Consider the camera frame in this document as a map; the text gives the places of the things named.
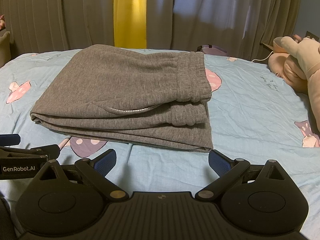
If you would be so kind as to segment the grey sweatpants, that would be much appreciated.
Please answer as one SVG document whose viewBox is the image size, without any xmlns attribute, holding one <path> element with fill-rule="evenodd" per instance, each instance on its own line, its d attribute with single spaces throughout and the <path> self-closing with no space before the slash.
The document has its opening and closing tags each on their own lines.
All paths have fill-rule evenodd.
<svg viewBox="0 0 320 240">
<path fill-rule="evenodd" d="M 201 52 L 96 44 L 70 59 L 30 117 L 76 137 L 207 152 L 211 97 Z"/>
</svg>

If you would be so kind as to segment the light blue mushroom bedsheet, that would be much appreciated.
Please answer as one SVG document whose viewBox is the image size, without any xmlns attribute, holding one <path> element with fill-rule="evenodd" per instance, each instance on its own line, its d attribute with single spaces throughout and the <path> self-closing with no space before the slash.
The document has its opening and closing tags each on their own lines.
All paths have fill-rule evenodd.
<svg viewBox="0 0 320 240">
<path fill-rule="evenodd" d="M 64 134 L 32 122 L 30 111 L 73 55 L 72 50 L 29 53 L 1 68 L 1 133 L 20 135 L 20 148 L 65 141 Z M 207 55 L 205 65 L 222 81 L 208 102 L 214 148 L 252 164 L 277 160 L 308 201 L 302 233 L 319 239 L 319 148 L 309 135 L 317 126 L 307 96 L 296 94 L 264 64 Z M 128 193 L 196 193 L 217 178 L 203 152 L 107 142 L 104 149 L 110 148 L 117 163 L 107 178 Z"/>
</svg>

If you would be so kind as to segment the cushion at left edge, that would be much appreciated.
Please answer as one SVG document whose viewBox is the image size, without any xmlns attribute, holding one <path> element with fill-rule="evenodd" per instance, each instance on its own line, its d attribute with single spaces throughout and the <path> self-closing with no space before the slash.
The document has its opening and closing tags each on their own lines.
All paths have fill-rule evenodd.
<svg viewBox="0 0 320 240">
<path fill-rule="evenodd" d="M 0 67 L 11 60 L 10 32 L 6 31 L 0 38 Z"/>
</svg>

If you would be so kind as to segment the purple box behind bed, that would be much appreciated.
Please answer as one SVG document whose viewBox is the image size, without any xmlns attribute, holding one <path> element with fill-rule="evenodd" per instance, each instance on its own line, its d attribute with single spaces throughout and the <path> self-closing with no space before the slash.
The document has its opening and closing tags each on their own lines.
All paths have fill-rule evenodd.
<svg viewBox="0 0 320 240">
<path fill-rule="evenodd" d="M 211 44 L 201 45 L 197 48 L 197 51 L 200 51 L 204 54 L 208 55 L 216 55 L 216 56 L 228 56 L 228 53 L 226 50 L 218 47 L 213 46 Z"/>
</svg>

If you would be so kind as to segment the grey curtain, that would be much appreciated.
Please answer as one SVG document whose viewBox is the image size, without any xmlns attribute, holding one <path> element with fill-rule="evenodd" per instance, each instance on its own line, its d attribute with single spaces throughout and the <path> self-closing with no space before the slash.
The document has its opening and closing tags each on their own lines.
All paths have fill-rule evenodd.
<svg viewBox="0 0 320 240">
<path fill-rule="evenodd" d="M 12 56 L 108 44 L 251 60 L 292 34 L 300 0 L 1 0 Z"/>
</svg>

